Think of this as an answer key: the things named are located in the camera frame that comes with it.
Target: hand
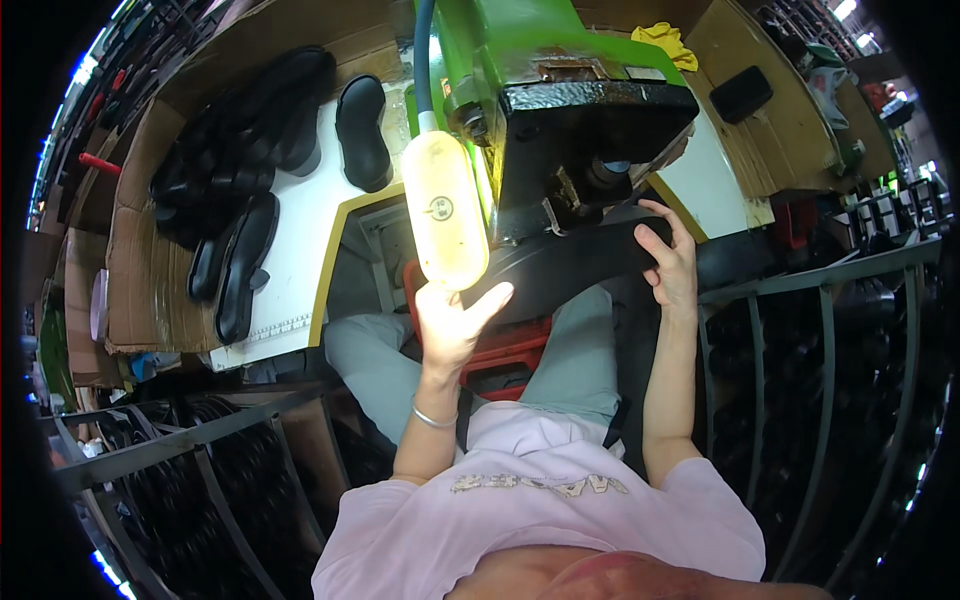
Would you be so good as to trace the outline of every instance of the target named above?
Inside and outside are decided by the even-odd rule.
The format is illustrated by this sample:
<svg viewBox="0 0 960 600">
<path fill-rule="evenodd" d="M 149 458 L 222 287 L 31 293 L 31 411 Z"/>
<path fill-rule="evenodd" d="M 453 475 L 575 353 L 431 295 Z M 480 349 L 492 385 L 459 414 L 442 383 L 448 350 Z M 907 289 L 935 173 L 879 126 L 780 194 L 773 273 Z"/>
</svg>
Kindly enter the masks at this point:
<svg viewBox="0 0 960 600">
<path fill-rule="evenodd" d="M 636 242 L 657 259 L 658 266 L 643 272 L 654 288 L 654 298 L 664 317 L 697 318 L 696 243 L 673 210 L 652 200 L 640 200 L 640 206 L 666 219 L 673 229 L 673 243 L 667 246 L 645 225 L 634 229 Z"/>
<path fill-rule="evenodd" d="M 484 326 L 513 295 L 512 284 L 500 283 L 464 310 L 460 292 L 427 282 L 416 299 L 424 369 L 444 375 L 459 372 L 473 355 Z"/>
</svg>

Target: plastic bag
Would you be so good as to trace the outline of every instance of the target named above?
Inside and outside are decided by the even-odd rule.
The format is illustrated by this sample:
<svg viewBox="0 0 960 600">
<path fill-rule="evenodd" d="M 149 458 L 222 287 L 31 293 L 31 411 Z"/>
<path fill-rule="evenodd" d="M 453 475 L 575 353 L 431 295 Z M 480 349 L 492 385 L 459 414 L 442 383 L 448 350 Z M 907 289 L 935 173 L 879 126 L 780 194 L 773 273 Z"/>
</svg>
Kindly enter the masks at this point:
<svg viewBox="0 0 960 600">
<path fill-rule="evenodd" d="M 845 130 L 850 127 L 847 117 L 837 108 L 833 97 L 836 88 L 849 76 L 850 71 L 845 68 L 821 66 L 810 71 L 810 79 L 806 82 L 806 86 L 820 105 L 820 110 L 833 130 Z"/>
</svg>

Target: red handle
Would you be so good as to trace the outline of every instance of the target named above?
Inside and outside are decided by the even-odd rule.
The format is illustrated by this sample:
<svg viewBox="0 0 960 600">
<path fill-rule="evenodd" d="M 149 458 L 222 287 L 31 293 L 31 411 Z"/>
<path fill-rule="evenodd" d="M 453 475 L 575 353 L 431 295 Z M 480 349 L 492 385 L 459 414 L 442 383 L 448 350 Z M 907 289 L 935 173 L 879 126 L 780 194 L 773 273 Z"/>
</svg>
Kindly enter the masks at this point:
<svg viewBox="0 0 960 600">
<path fill-rule="evenodd" d="M 97 158 L 94 155 L 88 154 L 86 152 L 80 153 L 80 164 L 87 167 L 93 167 L 105 173 L 110 173 L 115 177 L 120 177 L 120 167 L 113 164 L 112 162 L 106 162 L 100 158 Z"/>
</svg>

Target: bracelet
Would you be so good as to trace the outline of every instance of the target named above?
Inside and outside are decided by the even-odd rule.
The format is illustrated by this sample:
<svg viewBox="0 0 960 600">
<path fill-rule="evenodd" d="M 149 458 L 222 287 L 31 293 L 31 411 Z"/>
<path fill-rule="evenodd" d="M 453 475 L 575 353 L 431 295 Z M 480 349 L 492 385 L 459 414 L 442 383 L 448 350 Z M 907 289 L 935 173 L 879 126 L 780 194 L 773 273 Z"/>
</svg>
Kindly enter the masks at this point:
<svg viewBox="0 0 960 600">
<path fill-rule="evenodd" d="M 418 417 L 420 420 L 422 420 L 422 421 L 425 422 L 426 424 L 430 425 L 431 427 L 449 427 L 450 425 L 455 425 L 455 424 L 457 424 L 457 418 L 460 417 L 460 411 L 457 411 L 457 414 L 455 414 L 455 415 L 453 416 L 453 419 L 450 420 L 450 422 L 440 423 L 440 422 L 436 422 L 435 420 L 430 419 L 430 418 L 427 417 L 424 413 L 422 413 L 422 412 L 420 412 L 419 410 L 417 410 L 417 407 L 416 407 L 416 406 L 411 405 L 410 408 L 414 409 L 414 415 L 417 415 L 417 417 Z"/>
</svg>

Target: gray metal frame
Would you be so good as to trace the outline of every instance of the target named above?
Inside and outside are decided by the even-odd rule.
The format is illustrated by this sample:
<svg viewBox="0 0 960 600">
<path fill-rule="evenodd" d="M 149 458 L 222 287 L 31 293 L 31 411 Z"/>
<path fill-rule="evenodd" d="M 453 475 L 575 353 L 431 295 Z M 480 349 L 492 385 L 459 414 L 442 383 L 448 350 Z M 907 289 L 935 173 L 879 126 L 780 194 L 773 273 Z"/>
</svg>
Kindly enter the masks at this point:
<svg viewBox="0 0 960 600">
<path fill-rule="evenodd" d="M 903 436 L 906 430 L 906 424 L 909 420 L 910 408 L 913 402 L 915 388 L 917 362 L 920 352 L 920 307 L 918 290 L 920 289 L 919 279 L 923 276 L 923 269 L 920 268 L 925 263 L 935 263 L 940 257 L 941 240 L 933 239 L 919 242 L 903 248 L 868 256 L 865 258 L 853 258 L 838 261 L 823 269 L 815 269 L 804 273 L 798 273 L 788 276 L 777 276 L 768 279 L 760 279 L 747 283 L 733 285 L 730 287 L 714 290 L 701 294 L 698 298 L 700 310 L 700 337 L 701 348 L 704 360 L 704 379 L 707 391 L 707 432 L 708 432 L 708 457 L 712 458 L 713 445 L 716 439 L 713 418 L 716 412 L 715 398 L 713 397 L 712 375 L 709 370 L 710 348 L 707 340 L 706 312 L 704 304 L 714 302 L 725 302 L 746 298 L 750 307 L 751 330 L 754 339 L 754 356 L 756 361 L 756 423 L 754 434 L 754 453 L 751 461 L 750 485 L 747 491 L 746 506 L 752 508 L 756 499 L 756 482 L 759 478 L 760 457 L 763 448 L 763 424 L 764 424 L 764 373 L 763 373 L 763 339 L 762 329 L 759 318 L 759 311 L 756 305 L 756 297 L 768 294 L 779 294 L 782 292 L 791 292 L 805 288 L 820 288 L 820 306 L 824 327 L 824 387 L 821 406 L 820 428 L 817 437 L 817 446 L 813 457 L 813 467 L 810 472 L 810 478 L 807 483 L 806 493 L 800 512 L 797 516 L 797 522 L 794 525 L 790 535 L 790 540 L 783 553 L 777 569 L 772 577 L 773 581 L 778 581 L 787 572 L 790 561 L 802 539 L 804 528 L 813 501 L 816 497 L 820 479 L 823 474 L 824 461 L 827 454 L 827 445 L 829 439 L 829 430 L 833 414 L 833 396 L 836 384 L 836 337 L 833 326 L 833 305 L 828 287 L 832 283 L 839 283 L 851 279 L 876 276 L 883 273 L 904 270 L 905 284 L 907 293 L 906 319 L 907 319 L 907 347 L 906 347 L 906 368 L 903 376 L 903 392 L 900 397 L 900 409 L 897 414 L 897 424 L 894 430 L 891 442 L 891 451 L 887 462 L 880 474 L 879 483 L 867 508 L 859 528 L 853 539 L 848 544 L 844 556 L 839 565 L 833 572 L 827 583 L 827 589 L 830 589 L 845 572 L 849 566 L 856 551 L 859 549 L 863 540 L 867 537 L 871 526 L 876 519 L 887 491 L 889 490 L 891 480 L 894 474 L 895 463 L 900 454 L 900 448 L 903 444 Z"/>
<path fill-rule="evenodd" d="M 102 454 L 92 459 L 86 459 L 78 449 L 73 437 L 66 428 L 67 423 L 77 424 L 82 422 L 94 422 L 105 418 L 108 414 L 118 415 L 123 418 L 129 418 L 124 411 L 131 410 L 138 412 L 135 406 L 123 406 L 101 411 L 82 413 L 79 415 L 70 415 L 65 417 L 52 417 L 41 419 L 41 427 L 48 433 L 59 433 L 67 446 L 68 461 L 66 467 L 56 469 L 55 474 L 60 480 L 60 485 L 68 494 L 80 494 L 89 505 L 96 505 L 99 511 L 104 515 L 104 521 L 119 546 L 120 554 L 131 572 L 132 578 L 143 585 L 157 599 L 173 598 L 159 577 L 149 567 L 144 558 L 137 551 L 136 546 L 127 535 L 126 530 L 120 523 L 120 519 L 115 513 L 107 495 L 99 489 L 99 484 L 113 481 L 124 475 L 129 475 L 138 470 L 156 465 L 165 460 L 169 460 L 184 454 L 191 450 L 194 451 L 194 457 L 200 467 L 201 475 L 206 484 L 207 493 L 213 502 L 220 519 L 227 527 L 227 531 L 237 548 L 237 552 L 250 568 L 253 575 L 257 578 L 267 594 L 273 600 L 283 600 L 284 596 L 276 587 L 270 575 L 263 568 L 263 565 L 253 553 L 252 548 L 247 542 L 240 530 L 233 512 L 230 510 L 227 499 L 224 496 L 223 489 L 217 481 L 213 466 L 210 464 L 206 453 L 206 444 L 210 444 L 224 438 L 230 434 L 236 433 L 242 429 L 255 425 L 262 421 L 267 421 L 274 430 L 280 447 L 283 451 L 283 462 L 287 469 L 290 479 L 294 485 L 294 492 L 300 505 L 304 517 L 307 519 L 307 525 L 317 537 L 320 546 L 326 543 L 320 524 L 317 522 L 307 500 L 306 493 L 303 491 L 303 485 L 297 476 L 297 470 L 294 467 L 293 457 L 290 454 L 290 447 L 286 436 L 283 433 L 283 427 L 280 424 L 280 414 L 306 404 L 313 399 L 324 401 L 324 387 L 314 388 L 292 392 L 287 396 L 278 398 L 272 402 L 254 405 L 243 408 L 240 412 L 222 417 L 217 420 L 208 421 L 193 427 L 157 427 L 161 432 L 168 433 L 161 437 L 149 440 L 143 444 L 137 444 L 127 448 L 122 448 L 107 454 Z M 142 406 L 150 404 L 156 405 L 157 402 L 144 403 Z M 327 415 L 327 426 L 329 426 L 329 415 Z M 343 464 L 340 465 L 340 471 L 344 472 Z"/>
</svg>

